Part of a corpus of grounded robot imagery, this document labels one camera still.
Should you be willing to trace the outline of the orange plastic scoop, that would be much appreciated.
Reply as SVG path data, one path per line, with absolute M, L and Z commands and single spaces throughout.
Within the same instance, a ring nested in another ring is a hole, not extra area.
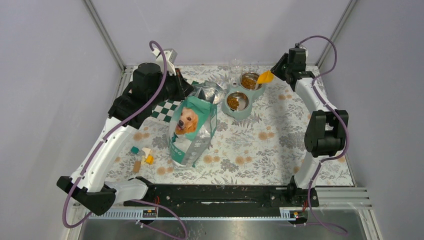
M 256 83 L 259 84 L 268 84 L 271 83 L 274 79 L 274 74 L 268 70 L 262 73 L 256 80 Z

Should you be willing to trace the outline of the green pet food bag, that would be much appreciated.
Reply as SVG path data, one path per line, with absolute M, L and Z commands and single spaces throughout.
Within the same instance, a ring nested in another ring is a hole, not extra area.
M 210 146 L 225 91 L 215 82 L 193 86 L 194 91 L 173 112 L 167 143 L 174 169 L 190 168 Z

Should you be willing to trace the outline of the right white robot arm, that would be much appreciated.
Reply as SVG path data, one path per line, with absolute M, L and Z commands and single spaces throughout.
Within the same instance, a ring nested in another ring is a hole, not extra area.
M 310 113 L 304 134 L 307 151 L 303 166 L 294 174 L 285 192 L 285 199 L 299 206 L 312 197 L 316 178 L 323 163 L 332 159 L 347 144 L 346 128 L 349 115 L 337 109 L 315 85 L 316 77 L 306 70 L 307 51 L 293 47 L 271 68 L 271 73 L 285 81 L 303 100 Z

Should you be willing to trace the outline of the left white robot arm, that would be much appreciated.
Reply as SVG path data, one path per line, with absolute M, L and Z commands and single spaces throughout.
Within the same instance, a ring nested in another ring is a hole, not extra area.
M 56 185 L 95 215 L 103 215 L 114 204 L 138 200 L 148 206 L 155 200 L 152 183 L 142 177 L 109 182 L 107 174 L 115 159 L 149 118 L 155 107 L 165 101 L 182 101 L 193 86 L 179 68 L 163 72 L 156 63 L 142 63 L 132 74 L 132 81 L 117 97 L 108 111 L 103 130 L 80 167 L 70 176 L 61 176 Z

